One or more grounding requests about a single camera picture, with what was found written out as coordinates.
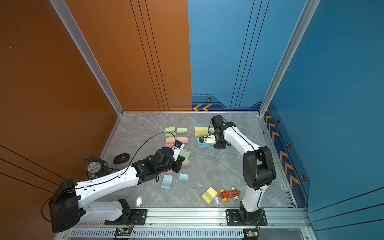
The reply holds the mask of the green memo pad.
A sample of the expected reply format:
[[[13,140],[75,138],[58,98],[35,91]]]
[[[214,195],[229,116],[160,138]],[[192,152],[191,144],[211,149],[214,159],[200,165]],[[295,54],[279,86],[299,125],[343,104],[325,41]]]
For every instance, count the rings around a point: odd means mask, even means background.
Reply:
[[[176,135],[176,128],[175,127],[168,127],[164,129],[165,131],[165,137],[174,137]]]
[[[185,158],[185,160],[188,160],[190,155],[191,155],[191,151],[182,151],[181,152],[181,156]]]

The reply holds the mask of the blue memo pad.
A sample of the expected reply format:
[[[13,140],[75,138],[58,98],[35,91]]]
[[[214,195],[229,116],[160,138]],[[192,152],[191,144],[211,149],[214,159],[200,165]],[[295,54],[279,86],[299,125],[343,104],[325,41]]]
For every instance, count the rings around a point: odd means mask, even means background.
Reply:
[[[164,175],[163,182],[161,184],[161,189],[170,190],[172,187],[173,176]]]
[[[198,148],[199,148],[199,149],[202,149],[202,148],[209,148],[210,146],[211,146],[210,144],[201,143],[200,141],[198,141]]]

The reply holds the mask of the yellow memo pad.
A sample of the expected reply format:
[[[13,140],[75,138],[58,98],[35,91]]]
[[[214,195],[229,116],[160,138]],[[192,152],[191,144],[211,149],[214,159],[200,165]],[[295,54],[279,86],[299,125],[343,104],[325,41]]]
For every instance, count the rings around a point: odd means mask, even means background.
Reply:
[[[195,127],[195,136],[207,136],[209,134],[209,128],[208,127]]]
[[[213,188],[209,187],[203,194],[202,198],[207,203],[210,204],[211,201],[217,196],[218,192]]]

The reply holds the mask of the torn pink memo page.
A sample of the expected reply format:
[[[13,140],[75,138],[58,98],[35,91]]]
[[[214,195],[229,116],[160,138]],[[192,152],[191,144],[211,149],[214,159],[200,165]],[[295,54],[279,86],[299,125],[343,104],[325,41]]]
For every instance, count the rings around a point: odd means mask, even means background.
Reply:
[[[188,144],[189,143],[189,140],[188,140],[187,137],[178,137],[177,140],[180,141],[183,144]]]

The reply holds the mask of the torn green memo page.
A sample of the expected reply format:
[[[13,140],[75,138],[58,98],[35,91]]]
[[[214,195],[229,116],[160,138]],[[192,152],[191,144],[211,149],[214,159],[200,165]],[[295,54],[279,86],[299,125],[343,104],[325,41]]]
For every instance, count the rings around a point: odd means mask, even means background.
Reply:
[[[188,132],[187,128],[177,128],[176,130],[177,134],[184,134]]]

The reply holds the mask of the yellow memo pad front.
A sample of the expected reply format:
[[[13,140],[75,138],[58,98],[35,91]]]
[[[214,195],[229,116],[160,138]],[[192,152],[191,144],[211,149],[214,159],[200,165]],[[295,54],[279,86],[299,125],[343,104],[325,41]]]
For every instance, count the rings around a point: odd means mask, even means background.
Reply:
[[[207,203],[210,204],[211,201],[217,196],[218,192],[213,188],[209,187],[203,194],[202,198]]]

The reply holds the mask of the pink fanned memo pad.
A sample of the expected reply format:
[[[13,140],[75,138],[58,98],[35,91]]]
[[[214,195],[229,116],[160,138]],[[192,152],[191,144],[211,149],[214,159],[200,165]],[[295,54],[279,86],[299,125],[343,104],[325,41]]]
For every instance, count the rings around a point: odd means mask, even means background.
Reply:
[[[175,141],[175,138],[166,138],[165,146],[171,148],[174,145]]]

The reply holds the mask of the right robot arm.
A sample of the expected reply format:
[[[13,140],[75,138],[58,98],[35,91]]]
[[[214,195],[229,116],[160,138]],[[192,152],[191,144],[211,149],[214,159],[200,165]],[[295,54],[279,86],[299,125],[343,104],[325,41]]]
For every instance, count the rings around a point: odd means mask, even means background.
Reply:
[[[272,151],[267,146],[253,143],[233,122],[226,121],[221,115],[214,116],[211,123],[215,130],[214,148],[233,146],[243,156],[243,177],[247,189],[240,208],[226,211],[227,225],[266,226],[265,209],[260,204],[268,186],[277,177]]]

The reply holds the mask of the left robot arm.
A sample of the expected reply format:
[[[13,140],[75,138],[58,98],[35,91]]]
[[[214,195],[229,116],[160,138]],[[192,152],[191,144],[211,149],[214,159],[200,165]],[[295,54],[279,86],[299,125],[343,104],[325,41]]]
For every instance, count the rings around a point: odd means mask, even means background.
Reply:
[[[183,148],[184,144],[179,147],[162,147],[153,156],[94,180],[77,183],[72,179],[63,181],[46,201],[50,210],[52,232],[63,232],[84,220],[89,215],[86,206],[101,197],[148,181],[157,181],[160,174],[170,170],[178,173],[185,160],[180,156]]]

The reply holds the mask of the red toy car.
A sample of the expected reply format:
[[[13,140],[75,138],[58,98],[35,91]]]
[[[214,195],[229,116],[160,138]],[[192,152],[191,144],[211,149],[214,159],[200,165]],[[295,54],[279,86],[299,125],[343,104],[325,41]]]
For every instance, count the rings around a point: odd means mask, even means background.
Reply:
[[[238,200],[240,194],[241,192],[236,187],[232,187],[228,191],[226,191],[225,189],[221,189],[219,197],[222,199],[222,202],[225,203],[230,198],[233,198],[235,201]]]

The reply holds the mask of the black computer mouse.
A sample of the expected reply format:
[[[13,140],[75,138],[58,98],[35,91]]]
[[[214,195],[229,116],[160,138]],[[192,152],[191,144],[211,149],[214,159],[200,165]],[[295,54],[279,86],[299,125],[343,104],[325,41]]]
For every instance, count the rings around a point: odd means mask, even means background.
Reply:
[[[119,154],[117,155],[116,157],[114,157],[113,159],[113,163],[115,165],[118,165],[118,164],[123,164],[123,163],[126,163],[127,161],[130,160],[130,154],[128,153],[123,153],[123,154]]]

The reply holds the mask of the black microphone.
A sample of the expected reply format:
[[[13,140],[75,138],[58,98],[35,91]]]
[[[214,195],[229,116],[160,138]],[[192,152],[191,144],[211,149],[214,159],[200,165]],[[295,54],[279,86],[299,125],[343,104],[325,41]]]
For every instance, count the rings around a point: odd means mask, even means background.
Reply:
[[[89,157],[85,161],[88,164],[87,177],[89,180],[104,177],[111,173],[108,163],[100,158]]]

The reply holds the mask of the left circuit board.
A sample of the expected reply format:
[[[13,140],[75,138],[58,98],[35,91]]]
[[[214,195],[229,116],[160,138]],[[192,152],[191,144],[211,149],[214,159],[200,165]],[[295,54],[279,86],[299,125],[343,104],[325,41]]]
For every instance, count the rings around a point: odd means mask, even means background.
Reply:
[[[133,236],[134,233],[132,229],[130,228],[116,228],[114,236],[115,237],[125,237],[128,238],[130,236]]]

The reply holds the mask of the circuit board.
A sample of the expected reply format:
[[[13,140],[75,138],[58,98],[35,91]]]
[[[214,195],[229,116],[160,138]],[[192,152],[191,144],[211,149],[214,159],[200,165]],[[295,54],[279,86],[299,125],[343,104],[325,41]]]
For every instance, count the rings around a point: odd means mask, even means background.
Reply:
[[[244,240],[258,240],[259,231],[257,229],[243,229]]]
[[[116,228],[114,236],[115,237],[125,237],[128,238],[130,236],[133,236],[134,233],[132,229],[130,228]]]

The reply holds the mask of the right circuit board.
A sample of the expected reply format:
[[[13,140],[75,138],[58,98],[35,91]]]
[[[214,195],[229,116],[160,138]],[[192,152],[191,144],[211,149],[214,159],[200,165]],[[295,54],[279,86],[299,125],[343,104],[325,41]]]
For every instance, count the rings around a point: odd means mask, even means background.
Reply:
[[[259,231],[257,229],[243,229],[244,240],[258,240]]]

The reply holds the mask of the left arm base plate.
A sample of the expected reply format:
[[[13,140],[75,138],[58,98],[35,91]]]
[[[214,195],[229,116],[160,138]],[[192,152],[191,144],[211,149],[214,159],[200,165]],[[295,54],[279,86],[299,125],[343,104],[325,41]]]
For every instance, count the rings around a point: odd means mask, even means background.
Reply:
[[[147,209],[133,209],[123,211],[122,215],[115,221],[105,220],[107,226],[124,225],[124,226],[143,226],[147,218]]]

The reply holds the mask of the aluminium front rail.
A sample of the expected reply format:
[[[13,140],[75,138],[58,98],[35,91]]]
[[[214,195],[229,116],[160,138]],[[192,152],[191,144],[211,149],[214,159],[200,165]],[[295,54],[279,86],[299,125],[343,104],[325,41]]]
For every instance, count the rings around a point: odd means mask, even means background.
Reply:
[[[243,229],[257,229],[258,240],[315,240],[304,209],[266,208],[267,226],[228,226],[220,208],[148,208],[143,226],[106,226],[101,222],[76,225],[56,234],[56,240],[244,240]],[[115,237],[116,228],[134,235]]]

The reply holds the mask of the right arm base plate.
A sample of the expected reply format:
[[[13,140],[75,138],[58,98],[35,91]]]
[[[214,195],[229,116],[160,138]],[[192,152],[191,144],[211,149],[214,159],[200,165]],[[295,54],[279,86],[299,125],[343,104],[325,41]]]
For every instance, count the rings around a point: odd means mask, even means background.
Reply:
[[[226,210],[226,219],[228,226],[267,226],[268,221],[265,209],[261,208],[252,213],[243,209]]]

